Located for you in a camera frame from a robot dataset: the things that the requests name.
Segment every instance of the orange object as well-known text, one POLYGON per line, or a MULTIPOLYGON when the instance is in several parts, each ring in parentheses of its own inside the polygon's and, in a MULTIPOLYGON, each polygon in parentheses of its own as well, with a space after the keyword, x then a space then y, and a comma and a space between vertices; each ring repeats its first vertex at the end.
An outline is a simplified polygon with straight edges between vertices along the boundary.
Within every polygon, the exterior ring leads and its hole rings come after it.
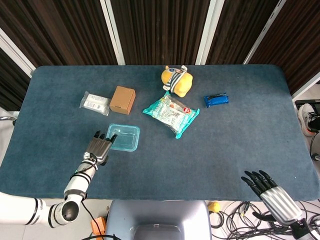
MULTIPOLYGON (((105 218, 101 216, 101 217, 95 218, 94 220, 98 224, 101 233, 103 235, 106 234, 107 224, 106 224, 105 218)), ((99 229, 98 229, 97 224, 95 223, 95 221, 91 220, 92 233, 94 235, 100 235, 99 229)), ((102 237, 97 237, 96 239, 97 240, 103 240, 102 237)))
POLYGON ((117 86, 110 102, 113 112, 128 115, 136 97, 134 89, 117 86))

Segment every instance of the stuffed animal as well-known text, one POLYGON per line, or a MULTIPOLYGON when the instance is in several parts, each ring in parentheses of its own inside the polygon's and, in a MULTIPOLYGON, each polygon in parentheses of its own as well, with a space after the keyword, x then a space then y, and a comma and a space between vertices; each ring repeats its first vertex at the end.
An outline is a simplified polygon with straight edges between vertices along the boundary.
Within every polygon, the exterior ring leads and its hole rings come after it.
POLYGON ((165 70, 161 75, 161 80, 164 84, 163 89, 183 98, 192 86, 193 77, 187 70, 185 65, 182 65, 181 68, 165 66, 165 70))

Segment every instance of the robotic hand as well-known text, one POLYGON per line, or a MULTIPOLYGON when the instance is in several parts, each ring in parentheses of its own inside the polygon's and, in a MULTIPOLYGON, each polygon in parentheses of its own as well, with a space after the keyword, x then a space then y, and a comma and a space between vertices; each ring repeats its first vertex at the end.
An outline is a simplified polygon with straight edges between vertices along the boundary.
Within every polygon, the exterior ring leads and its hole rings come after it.
POLYGON ((288 193, 264 171, 245 171, 250 179, 242 176, 253 192, 264 202, 272 215, 260 215, 253 212, 253 215, 268 222, 277 221, 279 224, 291 227, 292 235, 297 240, 320 240, 320 235, 313 230, 306 219, 302 218, 302 211, 288 195, 288 193))
POLYGON ((80 203, 87 196, 87 189, 98 170, 105 165, 108 152, 117 135, 105 139, 97 131, 89 143, 83 161, 71 176, 64 190, 64 201, 47 206, 43 199, 13 196, 0 192, 0 224, 44 224, 56 228, 72 223, 78 216, 80 203))

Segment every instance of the blue felt surface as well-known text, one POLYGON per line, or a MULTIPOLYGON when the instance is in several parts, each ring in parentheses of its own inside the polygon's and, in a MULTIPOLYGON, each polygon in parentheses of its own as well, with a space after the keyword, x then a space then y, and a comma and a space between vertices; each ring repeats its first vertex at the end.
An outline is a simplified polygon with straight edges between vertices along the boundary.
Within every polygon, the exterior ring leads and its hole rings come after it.
POLYGON ((142 110, 161 98, 164 66, 42 66, 33 74, 0 167, 0 191, 63 198, 97 130, 140 128, 134 152, 112 150, 88 189, 96 199, 258 200, 244 170, 269 173, 295 200, 320 196, 283 72, 273 65, 188 66, 193 85, 180 101, 200 108, 181 139, 142 110), (79 108, 85 93, 133 88, 130 115, 79 108), (204 96, 229 104, 206 108, 204 96))

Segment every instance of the plastic container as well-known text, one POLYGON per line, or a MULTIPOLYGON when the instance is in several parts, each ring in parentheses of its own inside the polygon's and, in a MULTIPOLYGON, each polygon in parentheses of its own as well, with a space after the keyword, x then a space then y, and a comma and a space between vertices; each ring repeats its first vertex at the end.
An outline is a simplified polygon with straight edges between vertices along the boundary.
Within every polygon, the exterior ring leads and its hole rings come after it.
POLYGON ((137 126, 110 124, 107 138, 111 138, 114 134, 117 134, 111 149, 133 152, 138 147, 140 128, 137 126))

